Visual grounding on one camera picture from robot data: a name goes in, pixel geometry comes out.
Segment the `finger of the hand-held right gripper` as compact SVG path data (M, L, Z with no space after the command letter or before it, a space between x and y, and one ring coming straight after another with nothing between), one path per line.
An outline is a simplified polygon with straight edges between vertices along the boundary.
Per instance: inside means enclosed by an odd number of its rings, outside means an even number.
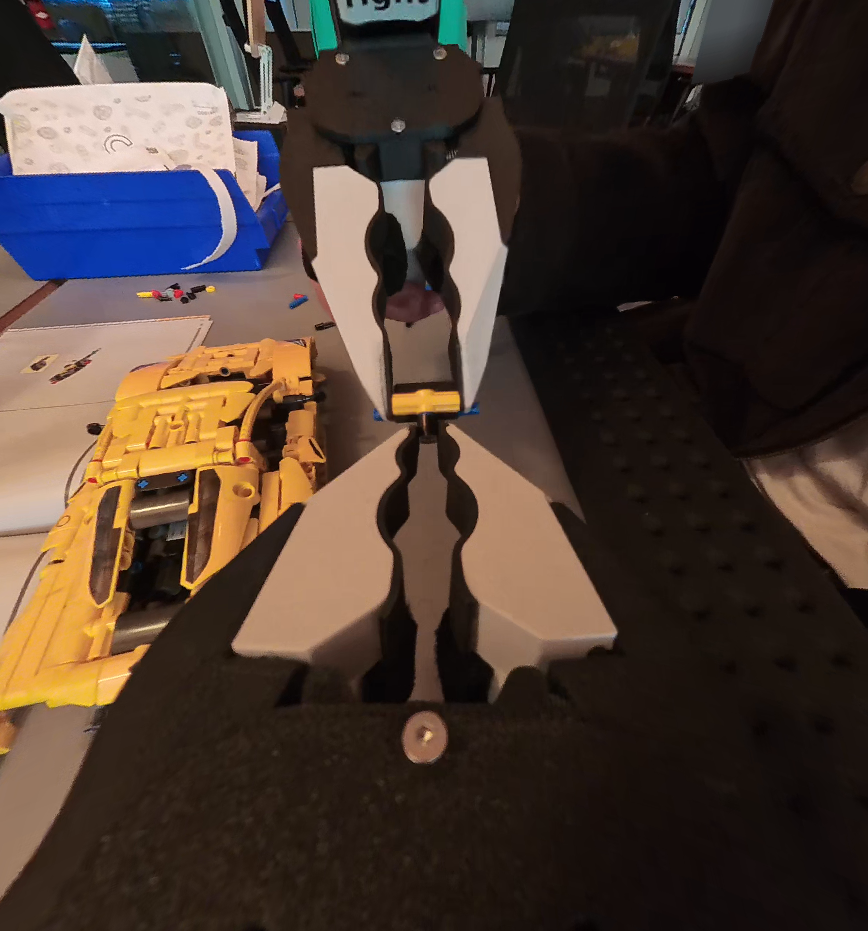
M391 360L385 293L370 230L384 215L380 186L347 166L312 172L318 282L360 384L372 406L391 417Z
M509 251L485 157L455 157L428 180L426 238L442 266L451 372L460 409L467 412L477 401L489 361Z

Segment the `white shirt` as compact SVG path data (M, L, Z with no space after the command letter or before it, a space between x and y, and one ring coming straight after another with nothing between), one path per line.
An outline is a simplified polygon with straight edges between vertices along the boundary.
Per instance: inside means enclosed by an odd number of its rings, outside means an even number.
M868 413L824 440L744 467L847 588L868 590Z

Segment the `person's right forearm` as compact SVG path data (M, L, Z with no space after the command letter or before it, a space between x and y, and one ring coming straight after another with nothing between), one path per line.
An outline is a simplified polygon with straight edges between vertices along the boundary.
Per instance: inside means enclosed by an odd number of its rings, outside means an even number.
M723 196L695 116L600 135L515 133L521 192L500 315L698 294L723 225Z

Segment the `small black brick assembly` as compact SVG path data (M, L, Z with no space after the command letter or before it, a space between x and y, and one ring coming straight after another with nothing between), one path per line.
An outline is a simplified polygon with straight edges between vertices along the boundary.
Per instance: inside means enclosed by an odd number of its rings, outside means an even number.
M478 401L471 401L471 402L464 401L464 397L459 387L457 386L455 382L451 380L438 380L438 381L413 382L413 383L408 382L408 383L395 384L393 387L392 394L398 391L411 391L411 390L423 388L423 387L457 391L460 394L460 397L462 400L462 413L456 416L440 416L440 415L423 414L420 417L417 417L415 419L404 418L404 419L394 420L392 419L392 415L391 415L391 410L390 410L391 400L390 400L388 409L384 411L373 409L372 411L373 420L377 423L391 422L394 424L407 425L407 426L413 427L417 431L417 436L420 442L432 443L439 436L441 424L455 421L456 419L461 418L461 417L477 415L481 411L480 403Z

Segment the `building instruction booklet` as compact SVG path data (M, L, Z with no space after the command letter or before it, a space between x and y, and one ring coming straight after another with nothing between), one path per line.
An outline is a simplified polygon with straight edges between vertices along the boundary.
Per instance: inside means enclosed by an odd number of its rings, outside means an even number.
M204 342L209 317L22 329L0 338L0 642L47 532L83 479L118 386Z

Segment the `yellow toy brick car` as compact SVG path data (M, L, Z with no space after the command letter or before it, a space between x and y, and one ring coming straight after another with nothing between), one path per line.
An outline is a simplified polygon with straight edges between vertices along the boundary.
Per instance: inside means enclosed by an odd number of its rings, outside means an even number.
M97 707L200 588L326 477L314 339L200 346L129 373L48 560L0 642L0 755L19 712Z

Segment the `person's right hand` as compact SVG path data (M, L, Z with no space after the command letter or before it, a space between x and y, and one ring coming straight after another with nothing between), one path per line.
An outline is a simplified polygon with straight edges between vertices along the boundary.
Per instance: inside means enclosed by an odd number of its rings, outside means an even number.
M440 294L414 282L407 282L402 289L386 299L386 318L402 322L406 326L444 310Z

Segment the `white document stand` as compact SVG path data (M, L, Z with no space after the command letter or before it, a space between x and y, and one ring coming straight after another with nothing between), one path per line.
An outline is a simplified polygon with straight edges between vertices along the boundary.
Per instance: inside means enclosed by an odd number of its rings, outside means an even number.
M249 122L276 125L287 121L287 111L273 97L273 51L266 38L266 10L264 1L246 1L245 10L249 41L248 51L258 64L259 107L246 116Z

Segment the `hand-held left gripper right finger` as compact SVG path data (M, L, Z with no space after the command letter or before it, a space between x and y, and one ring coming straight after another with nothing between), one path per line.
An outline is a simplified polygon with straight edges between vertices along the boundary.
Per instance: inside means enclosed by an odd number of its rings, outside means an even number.
M442 424L438 464L458 537L448 606L438 627L447 702L492 702L516 669L614 647L614 621L568 530L567 507L455 425Z

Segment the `grey desk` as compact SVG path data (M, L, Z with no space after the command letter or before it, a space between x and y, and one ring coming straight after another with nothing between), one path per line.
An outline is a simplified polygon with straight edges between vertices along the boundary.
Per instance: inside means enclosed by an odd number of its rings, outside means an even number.
M203 277L216 288L205 308L176 309L136 297L154 287L148 278L74 280L20 319L22 328L109 323L162 317L208 316L207 344L247 343L315 336L326 375L324 449L334 477L382 443L393 426L372 419L372 405L354 379L343 343L334 329L316 332L329 320L316 285L305 275L295 228L288 224L260 272ZM289 309L295 293L309 300ZM482 383L482 411L463 429L482 446L582 517L546 417L525 372L506 320L496 324L492 355ZM440 681L433 657L434 633L447 605L448 547L456 538L443 513L445 479L431 449L422 450L410 488L411 514L398 534L406 560L406 592L418 624L414 698L437 700ZM32 856L62 807L95 735L93 711L82 707L24 712L19 735L0 758L0 898Z

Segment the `green container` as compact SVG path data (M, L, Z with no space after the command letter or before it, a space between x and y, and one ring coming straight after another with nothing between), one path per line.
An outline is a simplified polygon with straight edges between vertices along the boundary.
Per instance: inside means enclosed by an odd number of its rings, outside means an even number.
M358 43L399 41L466 46L464 1L310 1L316 52L344 51Z

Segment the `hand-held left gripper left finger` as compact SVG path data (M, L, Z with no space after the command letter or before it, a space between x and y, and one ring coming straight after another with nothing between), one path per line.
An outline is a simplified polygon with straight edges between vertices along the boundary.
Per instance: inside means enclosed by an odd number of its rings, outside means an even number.
M402 427L315 493L232 647L332 669L365 701L405 702L416 622L396 535L410 515L416 430Z

